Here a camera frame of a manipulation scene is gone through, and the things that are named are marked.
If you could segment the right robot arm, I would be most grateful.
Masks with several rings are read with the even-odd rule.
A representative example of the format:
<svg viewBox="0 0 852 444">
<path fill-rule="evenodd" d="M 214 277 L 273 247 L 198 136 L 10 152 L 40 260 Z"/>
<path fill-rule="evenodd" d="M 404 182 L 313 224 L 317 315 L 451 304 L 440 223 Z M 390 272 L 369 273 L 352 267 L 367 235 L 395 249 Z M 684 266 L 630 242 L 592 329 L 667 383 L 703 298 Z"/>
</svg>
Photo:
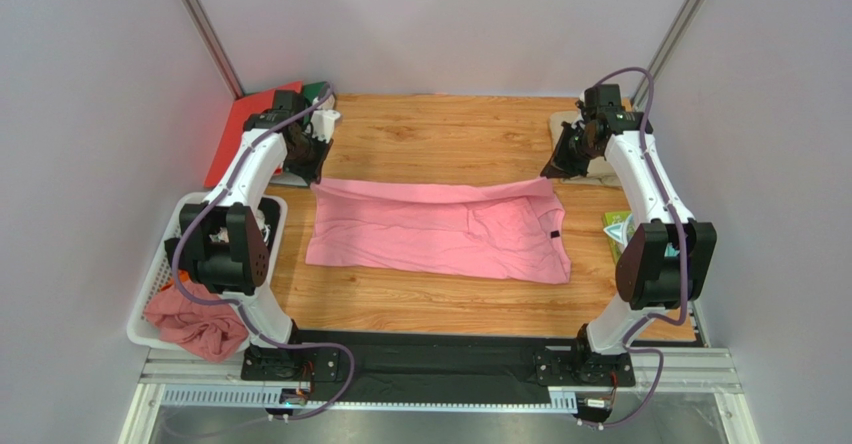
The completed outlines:
<svg viewBox="0 0 852 444">
<path fill-rule="evenodd" d="M 623 106 L 618 85 L 586 89 L 577 107 L 578 119 L 564 124 L 541 174 L 584 177 L 592 160 L 604 158 L 626 194 L 634 234 L 616 264 L 616 296 L 547 370 L 575 385 L 608 385 L 629 372 L 628 347 L 651 321 L 665 320 L 672 309 L 680 312 L 674 324 L 686 321 L 688 302 L 702 292 L 717 232 L 683 204 L 658 156 L 646 114 Z"/>
</svg>

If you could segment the pink t-shirt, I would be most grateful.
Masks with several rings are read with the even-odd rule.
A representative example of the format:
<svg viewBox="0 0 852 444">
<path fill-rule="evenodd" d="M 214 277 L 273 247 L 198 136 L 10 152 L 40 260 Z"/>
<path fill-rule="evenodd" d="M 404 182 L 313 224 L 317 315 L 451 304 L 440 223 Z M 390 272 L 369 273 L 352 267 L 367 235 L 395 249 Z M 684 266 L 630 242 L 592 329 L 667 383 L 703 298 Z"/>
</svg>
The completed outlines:
<svg viewBox="0 0 852 444">
<path fill-rule="evenodd" d="M 305 261 L 561 285 L 565 210 L 545 178 L 486 187 L 326 178 Z"/>
</svg>

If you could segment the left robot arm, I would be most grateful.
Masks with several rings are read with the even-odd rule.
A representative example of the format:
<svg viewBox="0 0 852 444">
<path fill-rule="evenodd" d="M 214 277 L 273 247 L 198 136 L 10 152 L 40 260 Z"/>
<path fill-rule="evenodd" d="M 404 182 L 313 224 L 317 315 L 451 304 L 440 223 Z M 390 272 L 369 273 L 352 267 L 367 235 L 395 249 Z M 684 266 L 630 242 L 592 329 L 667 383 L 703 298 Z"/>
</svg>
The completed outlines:
<svg viewBox="0 0 852 444">
<path fill-rule="evenodd" d="M 145 306 L 162 342 L 218 363 L 243 357 L 245 380 L 307 380 L 312 348 L 272 294 L 287 207 L 266 195 L 277 175 L 319 182 L 339 120 L 327 83 L 294 83 L 237 100 L 208 173 L 165 239 L 170 281 Z"/>
</svg>

